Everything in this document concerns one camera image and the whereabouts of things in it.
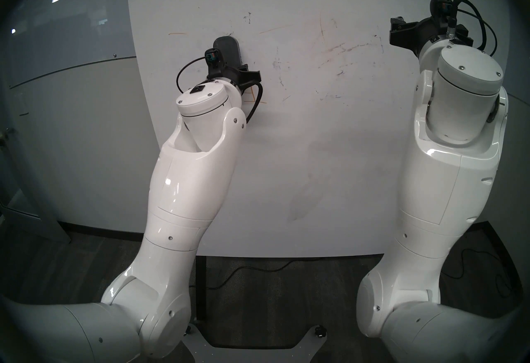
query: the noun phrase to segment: black cable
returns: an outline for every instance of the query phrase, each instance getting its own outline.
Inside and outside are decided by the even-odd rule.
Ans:
[[[447,274],[446,272],[444,271],[441,271],[441,273],[443,273],[445,276],[447,276],[448,278],[451,278],[451,279],[455,279],[455,280],[458,280],[458,279],[461,279],[462,277],[464,277],[464,273],[465,273],[465,267],[464,267],[464,252],[474,252],[474,253],[484,253],[484,254],[487,254],[489,256],[491,256],[492,258],[494,258],[495,260],[497,260],[501,265],[502,265],[502,261],[501,259],[499,259],[496,255],[494,254],[491,254],[490,252],[486,252],[484,250],[475,250],[475,249],[471,249],[471,248],[465,248],[463,249],[461,252],[460,252],[460,259],[461,259],[461,263],[462,263],[462,273],[460,273],[460,276],[451,276],[450,274]],[[502,284],[504,284],[504,286],[508,289],[509,293],[507,295],[503,295],[502,292],[500,291],[499,289],[499,285],[497,283],[497,278],[501,278],[502,279]],[[495,276],[495,287],[497,288],[497,293],[499,294],[500,297],[502,297],[503,299],[506,299],[507,297],[510,297],[513,293],[513,288],[511,288],[509,285],[506,284],[504,278],[502,277],[502,275],[500,273],[497,273],[496,276]]]
[[[482,31],[482,43],[480,44],[480,46],[477,49],[479,51],[483,51],[484,48],[486,47],[486,40],[487,40],[486,28],[484,27],[484,21],[482,20],[482,16],[480,16],[479,10],[475,7],[475,5],[473,3],[471,3],[468,0],[454,0],[453,3],[452,3],[452,6],[451,6],[451,13],[450,13],[451,14],[450,18],[451,19],[450,20],[453,21],[453,22],[456,22],[456,12],[457,12],[457,9],[458,9],[458,5],[461,2],[463,2],[463,3],[467,4],[468,6],[470,6],[471,9],[473,9],[473,12],[475,12],[476,18],[479,20],[480,30]]]
[[[247,123],[249,122],[250,118],[252,117],[256,108],[258,107],[260,100],[261,100],[261,95],[263,95],[263,86],[261,85],[261,83],[253,80],[252,82],[249,82],[249,84],[251,84],[250,86],[256,85],[258,87],[258,95],[256,96],[256,101],[254,102],[254,106],[252,107],[252,110],[250,111],[249,115],[246,117]]]
[[[462,9],[458,9],[458,12],[462,12],[462,13],[465,13],[466,15],[469,15],[469,16],[472,16],[474,17],[475,19],[478,19],[478,17],[474,14],[472,14],[471,12],[468,12],[466,10],[462,10]],[[493,31],[492,27],[484,20],[482,19],[482,21],[484,22],[484,24],[489,28],[489,30],[491,31],[491,33],[493,34],[493,38],[495,39],[495,47],[493,48],[493,52],[491,52],[490,56],[493,56],[493,54],[495,53],[495,51],[497,50],[497,35],[495,34],[495,32]]]
[[[314,258],[314,259],[293,259],[293,260],[290,260],[288,261],[286,264],[284,264],[282,267],[280,267],[279,269],[273,269],[273,270],[268,270],[268,269],[260,269],[258,267],[251,267],[251,266],[240,266],[238,267],[236,270],[234,270],[230,276],[228,276],[224,282],[222,282],[219,286],[215,286],[215,287],[207,287],[206,289],[208,290],[217,290],[217,289],[221,289],[221,287],[223,287],[225,284],[228,283],[228,281],[232,278],[233,275],[236,274],[237,271],[241,270],[241,269],[250,269],[250,270],[257,270],[259,272],[267,272],[267,273],[275,273],[275,272],[279,272],[283,269],[285,269],[287,266],[289,266],[291,263],[294,263],[294,262],[315,262],[317,260],[322,260],[324,258]]]
[[[203,59],[206,59],[206,58],[205,58],[204,56],[203,56],[203,57],[199,57],[199,58],[195,59],[194,61],[191,61],[190,63],[188,63],[186,66],[184,66],[184,67],[180,70],[179,74],[176,76],[176,87],[179,88],[180,93],[184,93],[184,92],[182,91],[182,89],[180,88],[180,86],[179,86],[179,76],[180,76],[180,74],[184,71],[184,69],[186,69],[186,68],[187,68],[189,65],[191,65],[192,63],[198,62],[198,61],[203,60]]]

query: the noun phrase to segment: white cylindrical joint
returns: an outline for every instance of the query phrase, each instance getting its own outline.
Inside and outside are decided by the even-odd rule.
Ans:
[[[206,82],[180,95],[176,104],[195,143],[208,152],[223,133],[223,120],[232,108],[222,80]]]
[[[476,48],[452,45],[442,49],[432,78],[429,129],[448,143],[471,142],[495,106],[503,77],[500,65]]]

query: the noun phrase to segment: black knob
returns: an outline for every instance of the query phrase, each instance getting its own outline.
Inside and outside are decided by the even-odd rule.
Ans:
[[[328,335],[328,331],[324,326],[318,325],[315,327],[315,336],[318,338],[324,338]]]

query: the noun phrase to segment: gray wall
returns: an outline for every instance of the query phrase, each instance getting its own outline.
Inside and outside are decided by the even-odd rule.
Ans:
[[[14,152],[57,220],[145,230],[159,148],[136,58],[63,70],[3,92],[17,131]]]

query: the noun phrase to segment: white wall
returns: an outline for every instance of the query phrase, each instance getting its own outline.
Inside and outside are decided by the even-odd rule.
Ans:
[[[530,290],[530,27],[510,5],[510,51],[504,87],[509,94],[508,123],[499,169],[484,208],[526,291]]]
[[[52,73],[2,95],[16,130],[10,148],[57,220],[145,230],[159,149],[135,58]]]
[[[497,32],[495,58],[504,68],[507,0],[471,1]],[[389,46],[389,20],[428,17],[429,2],[129,0],[159,145],[175,126],[176,73],[215,38],[233,35],[243,62],[261,71],[265,103],[249,124],[229,194],[199,254],[383,252],[394,230],[396,180],[418,76],[414,55]],[[476,20],[458,20],[480,40]],[[492,48],[490,37],[486,51]],[[182,86],[205,74],[205,64],[194,64]]]

